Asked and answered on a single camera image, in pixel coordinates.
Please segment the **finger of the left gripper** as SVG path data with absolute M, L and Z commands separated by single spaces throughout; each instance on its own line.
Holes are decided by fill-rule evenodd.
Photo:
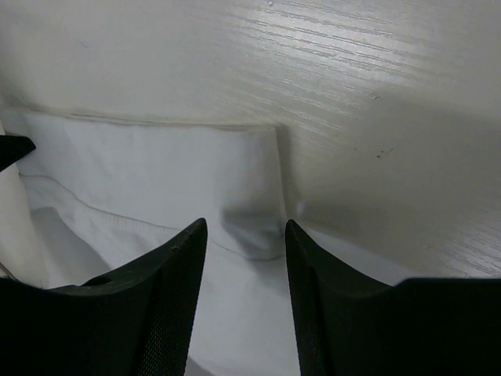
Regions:
M 14 165 L 36 149 L 35 144 L 26 136 L 0 136 L 0 171 Z

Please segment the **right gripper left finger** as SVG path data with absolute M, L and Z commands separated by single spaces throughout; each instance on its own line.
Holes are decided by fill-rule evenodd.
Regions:
M 206 249 L 198 219 L 80 286 L 2 279 L 2 374 L 184 374 Z

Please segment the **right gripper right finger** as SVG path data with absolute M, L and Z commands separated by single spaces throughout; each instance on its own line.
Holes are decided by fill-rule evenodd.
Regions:
M 384 284 L 331 255 L 292 220 L 285 248 L 303 375 L 499 374 L 499 280 Z

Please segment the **white skirt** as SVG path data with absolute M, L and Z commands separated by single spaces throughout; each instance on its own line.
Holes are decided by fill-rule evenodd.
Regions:
M 79 284 L 209 229 L 189 354 L 214 375 L 300 372 L 272 126 L 133 125 L 7 109 L 35 150 L 1 174 L 1 264 L 36 287 Z

